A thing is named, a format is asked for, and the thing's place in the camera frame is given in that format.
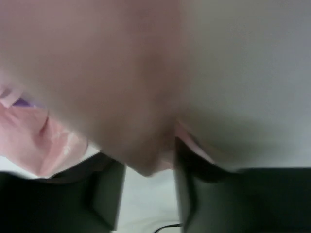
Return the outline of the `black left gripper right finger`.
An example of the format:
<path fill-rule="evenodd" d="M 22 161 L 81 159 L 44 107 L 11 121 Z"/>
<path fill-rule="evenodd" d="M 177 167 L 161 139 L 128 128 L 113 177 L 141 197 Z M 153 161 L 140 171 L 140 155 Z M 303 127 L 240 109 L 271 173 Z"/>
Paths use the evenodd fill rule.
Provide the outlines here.
<path fill-rule="evenodd" d="M 311 170 L 228 172 L 175 141 L 175 180 L 184 233 L 308 233 Z"/>

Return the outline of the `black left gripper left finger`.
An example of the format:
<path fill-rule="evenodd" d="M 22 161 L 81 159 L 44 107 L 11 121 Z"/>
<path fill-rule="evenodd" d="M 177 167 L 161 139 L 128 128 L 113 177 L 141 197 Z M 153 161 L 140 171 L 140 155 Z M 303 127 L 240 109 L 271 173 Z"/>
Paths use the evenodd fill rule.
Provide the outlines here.
<path fill-rule="evenodd" d="M 49 179 L 0 174 L 3 233 L 116 230 L 125 166 L 102 153 Z"/>

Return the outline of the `pink printed pillowcase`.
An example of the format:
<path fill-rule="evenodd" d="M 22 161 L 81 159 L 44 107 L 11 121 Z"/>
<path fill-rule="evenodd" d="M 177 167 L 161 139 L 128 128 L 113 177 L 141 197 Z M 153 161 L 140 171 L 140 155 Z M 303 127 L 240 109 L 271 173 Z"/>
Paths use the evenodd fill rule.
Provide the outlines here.
<path fill-rule="evenodd" d="M 179 0 L 3 0 L 0 67 L 144 176 L 173 158 L 176 138 L 208 158 L 179 118 L 188 85 Z"/>

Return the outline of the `white pillow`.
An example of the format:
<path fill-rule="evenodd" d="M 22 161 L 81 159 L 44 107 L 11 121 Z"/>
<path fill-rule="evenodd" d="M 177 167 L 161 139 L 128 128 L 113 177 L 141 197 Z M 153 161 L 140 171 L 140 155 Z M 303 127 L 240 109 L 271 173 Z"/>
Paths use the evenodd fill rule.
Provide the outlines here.
<path fill-rule="evenodd" d="M 311 3 L 184 0 L 187 130 L 227 170 L 311 165 Z"/>

